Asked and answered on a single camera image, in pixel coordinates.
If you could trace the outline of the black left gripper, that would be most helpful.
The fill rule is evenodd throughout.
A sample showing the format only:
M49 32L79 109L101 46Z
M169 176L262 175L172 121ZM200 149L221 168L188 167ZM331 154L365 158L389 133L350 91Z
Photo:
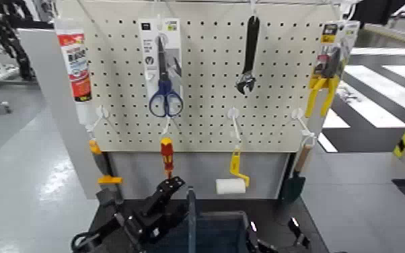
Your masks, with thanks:
M144 203L124 203L124 230L133 245L156 244L177 227L188 214L185 203L169 203L185 185L179 176L159 183Z

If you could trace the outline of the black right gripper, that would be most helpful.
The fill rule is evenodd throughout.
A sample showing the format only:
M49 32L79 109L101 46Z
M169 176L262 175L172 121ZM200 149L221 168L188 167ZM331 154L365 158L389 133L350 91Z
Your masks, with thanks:
M291 217L287 222L287 227L295 236L293 245L310 247L310 239L302 232L296 218ZM246 246L250 253L279 253L275 246L257 238L257 229L253 221L250 221L246 229Z

